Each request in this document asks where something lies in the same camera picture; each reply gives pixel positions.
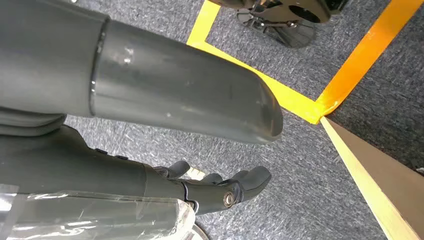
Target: yellow tape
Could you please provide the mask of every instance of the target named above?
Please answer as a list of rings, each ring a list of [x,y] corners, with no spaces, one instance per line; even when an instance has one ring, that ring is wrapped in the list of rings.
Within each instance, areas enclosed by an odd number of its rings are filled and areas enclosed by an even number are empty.
[[[349,95],[368,69],[414,15],[424,0],[392,0],[316,101],[298,93],[206,42],[220,6],[205,0],[187,44],[255,72],[274,93],[281,107],[311,124],[331,113]]]

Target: prosthetic hand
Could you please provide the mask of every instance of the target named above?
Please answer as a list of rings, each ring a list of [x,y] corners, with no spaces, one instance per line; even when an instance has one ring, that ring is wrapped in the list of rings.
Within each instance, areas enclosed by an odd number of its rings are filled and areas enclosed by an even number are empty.
[[[198,213],[258,195],[264,167],[223,180],[179,179],[189,168],[110,156],[63,122],[101,117],[265,144],[280,106],[245,68],[107,15],[55,0],[0,1],[0,184],[18,194],[60,191],[176,198]]]

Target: wooden board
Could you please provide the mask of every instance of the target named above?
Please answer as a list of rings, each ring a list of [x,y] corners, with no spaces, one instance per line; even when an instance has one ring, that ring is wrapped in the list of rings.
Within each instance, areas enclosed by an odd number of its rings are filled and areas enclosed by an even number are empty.
[[[424,177],[328,118],[321,123],[387,238],[424,240]]]

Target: robotic hand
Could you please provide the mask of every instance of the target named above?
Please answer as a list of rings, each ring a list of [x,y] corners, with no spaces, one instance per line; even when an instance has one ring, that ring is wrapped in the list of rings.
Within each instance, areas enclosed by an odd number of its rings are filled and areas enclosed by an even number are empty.
[[[223,180],[179,179],[186,162],[153,168],[87,147],[66,114],[265,144],[281,108],[245,68],[56,0],[0,1],[0,184],[18,194],[60,191],[176,198],[198,213],[257,196],[264,167]]]

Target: metal screw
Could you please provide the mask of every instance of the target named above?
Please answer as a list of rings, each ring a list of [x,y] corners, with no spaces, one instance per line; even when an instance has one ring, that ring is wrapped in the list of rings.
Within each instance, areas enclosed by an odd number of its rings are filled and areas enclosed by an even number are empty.
[[[226,208],[231,208],[234,205],[234,202],[235,202],[234,194],[230,191],[225,193],[225,195],[224,195],[224,206]]]
[[[295,27],[297,27],[297,26],[298,26],[298,25],[296,25],[296,23],[294,23],[294,22],[292,22],[292,21],[288,23],[288,27],[289,27],[289,28],[295,28]]]

